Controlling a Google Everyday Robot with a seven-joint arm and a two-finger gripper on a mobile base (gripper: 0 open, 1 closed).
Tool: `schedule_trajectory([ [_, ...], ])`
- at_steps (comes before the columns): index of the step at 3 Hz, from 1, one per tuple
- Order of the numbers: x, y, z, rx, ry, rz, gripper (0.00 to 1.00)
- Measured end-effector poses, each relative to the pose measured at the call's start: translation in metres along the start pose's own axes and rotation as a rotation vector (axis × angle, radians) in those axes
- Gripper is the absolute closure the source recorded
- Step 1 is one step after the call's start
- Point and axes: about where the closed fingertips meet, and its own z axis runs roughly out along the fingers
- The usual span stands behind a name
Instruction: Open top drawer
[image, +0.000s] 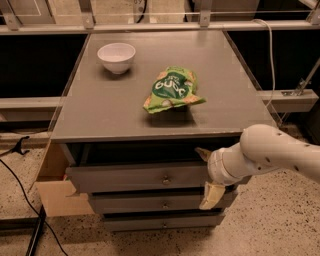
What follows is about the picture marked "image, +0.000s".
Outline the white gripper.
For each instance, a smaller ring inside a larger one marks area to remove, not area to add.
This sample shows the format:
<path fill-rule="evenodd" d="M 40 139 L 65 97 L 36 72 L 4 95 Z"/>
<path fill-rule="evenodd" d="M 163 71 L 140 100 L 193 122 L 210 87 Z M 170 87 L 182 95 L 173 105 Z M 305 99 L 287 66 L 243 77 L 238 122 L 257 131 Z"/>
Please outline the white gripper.
<path fill-rule="evenodd" d="M 205 183 L 204 197 L 199 205 L 200 210 L 212 209 L 225 193 L 225 187 L 242 180 L 238 168 L 243 161 L 243 154 L 239 150 L 221 148 L 210 150 L 196 147 L 195 151 L 207 163 L 208 174 L 214 183 Z"/>

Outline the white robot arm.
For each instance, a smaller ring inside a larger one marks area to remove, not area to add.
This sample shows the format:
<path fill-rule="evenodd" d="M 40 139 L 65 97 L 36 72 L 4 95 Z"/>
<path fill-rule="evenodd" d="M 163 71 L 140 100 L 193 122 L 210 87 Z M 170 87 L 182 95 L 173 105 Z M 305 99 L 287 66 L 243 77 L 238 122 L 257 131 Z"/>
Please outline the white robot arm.
<path fill-rule="evenodd" d="M 256 124 L 246 128 L 240 141 L 229 147 L 195 151 L 207 163 L 209 181 L 205 182 L 201 210 L 212 209 L 226 187 L 243 178 L 262 175 L 279 168 L 297 171 L 320 182 L 320 147 L 293 138 L 279 129 Z"/>

